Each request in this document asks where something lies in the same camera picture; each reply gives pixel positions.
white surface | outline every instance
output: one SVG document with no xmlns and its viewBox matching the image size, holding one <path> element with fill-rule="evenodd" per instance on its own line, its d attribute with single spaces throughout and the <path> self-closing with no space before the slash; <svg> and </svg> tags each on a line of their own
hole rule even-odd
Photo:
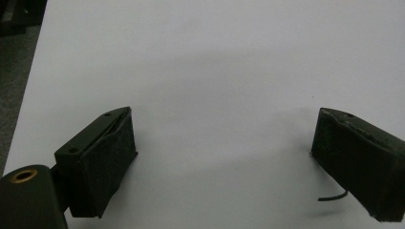
<svg viewBox="0 0 405 229">
<path fill-rule="evenodd" d="M 318 109 L 405 138 L 403 1 L 50 0 L 6 173 L 131 106 L 139 156 L 91 228 L 403 228 L 309 156 Z"/>
</svg>

